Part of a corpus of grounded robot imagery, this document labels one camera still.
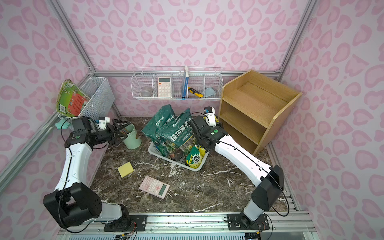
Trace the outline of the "small yellow green bag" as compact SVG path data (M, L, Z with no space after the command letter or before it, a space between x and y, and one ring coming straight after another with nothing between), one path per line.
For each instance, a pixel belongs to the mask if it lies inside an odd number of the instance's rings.
M206 150L200 146L195 145L191 148L191 151L186 158L186 163L189 165L189 167L197 169L201 165L205 155Z

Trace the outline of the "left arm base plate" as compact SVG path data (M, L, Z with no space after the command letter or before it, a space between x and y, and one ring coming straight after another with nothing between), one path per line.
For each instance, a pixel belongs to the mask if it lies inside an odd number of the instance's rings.
M104 225L104 232L144 232L147 224L147 215L130 215L121 217Z

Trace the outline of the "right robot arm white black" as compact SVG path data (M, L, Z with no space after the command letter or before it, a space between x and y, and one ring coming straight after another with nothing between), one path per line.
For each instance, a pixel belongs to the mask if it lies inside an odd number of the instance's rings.
M251 194L251 200L238 219L228 217L229 222L250 229L264 212L273 207L280 195L284 195L284 171L277 165L272 167L257 159L241 147L220 125L212 127L202 116L192 117L188 124L199 146L205 150L214 150L230 160L256 187Z

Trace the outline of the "dark green soil bag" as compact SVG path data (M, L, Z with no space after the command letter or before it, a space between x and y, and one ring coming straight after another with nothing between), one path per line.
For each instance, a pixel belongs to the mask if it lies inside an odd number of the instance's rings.
M170 104L164 105L142 129L142 133L152 140L155 147L163 156L168 154L168 150L165 147L164 142L157 136L157 133L165 124L175 117L176 115L172 106Z
M190 108L187 108L183 113L178 115L175 119L165 124L157 133L157 136L162 140L171 141L179 148L188 141L190 137L195 137L192 128L188 121L192 118Z

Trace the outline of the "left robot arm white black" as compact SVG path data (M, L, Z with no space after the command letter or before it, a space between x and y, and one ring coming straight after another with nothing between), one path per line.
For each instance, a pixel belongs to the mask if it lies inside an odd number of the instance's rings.
M43 204L58 225L69 231L84 223L104 224L105 232L128 231L133 224L127 207L123 204L102 202L98 194L87 185L87 168L93 150L98 145L118 146L127 138L123 129L130 122L76 116L68 119L74 130L64 140L66 161L54 192L45 195Z

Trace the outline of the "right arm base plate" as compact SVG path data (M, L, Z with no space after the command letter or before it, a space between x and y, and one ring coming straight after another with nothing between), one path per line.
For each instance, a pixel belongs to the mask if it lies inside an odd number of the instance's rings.
M240 230L253 230L253 231L266 231L270 229L269 221L266 214L261 214L256 220L248 219L245 214L227 214L223 218L224 222L228 224L230 231Z

